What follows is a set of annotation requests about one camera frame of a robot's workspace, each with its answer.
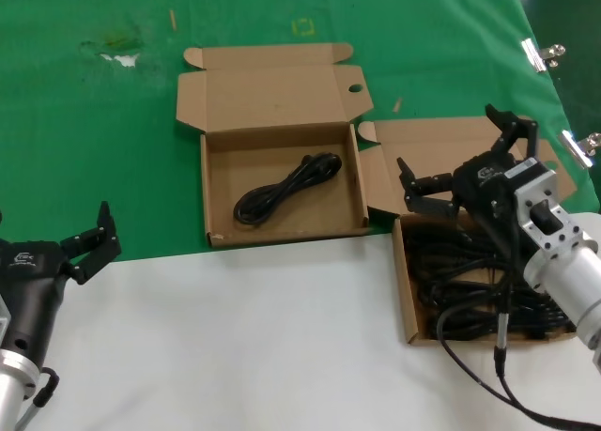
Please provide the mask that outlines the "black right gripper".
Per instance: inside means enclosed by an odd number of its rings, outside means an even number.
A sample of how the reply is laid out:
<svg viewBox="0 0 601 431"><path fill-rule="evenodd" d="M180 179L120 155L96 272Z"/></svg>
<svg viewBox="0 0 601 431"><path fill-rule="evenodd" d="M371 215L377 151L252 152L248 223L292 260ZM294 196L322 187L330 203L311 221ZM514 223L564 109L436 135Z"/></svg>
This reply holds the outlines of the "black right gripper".
<svg viewBox="0 0 601 431"><path fill-rule="evenodd" d="M453 220L463 208L474 219L485 223L516 221L515 199L505 176L516 166L516 159L509 151L518 139L525 139L526 158L536 157L538 123L511 111L500 111L492 104L485 106L485 115L501 135L491 151L464 162L453 174L417 178L403 158L397 159L408 211ZM435 198L444 192L453 193L450 200Z"/></svg>

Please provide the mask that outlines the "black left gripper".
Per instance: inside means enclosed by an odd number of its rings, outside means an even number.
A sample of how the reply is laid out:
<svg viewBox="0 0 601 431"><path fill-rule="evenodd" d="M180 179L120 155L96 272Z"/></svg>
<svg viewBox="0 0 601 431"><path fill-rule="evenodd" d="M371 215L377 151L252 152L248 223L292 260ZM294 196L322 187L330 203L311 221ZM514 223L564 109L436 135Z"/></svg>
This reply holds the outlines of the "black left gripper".
<svg viewBox="0 0 601 431"><path fill-rule="evenodd" d="M10 313L1 347L43 363L68 278L84 285L121 254L107 201L97 226L51 241L1 242L1 298Z"/></svg>

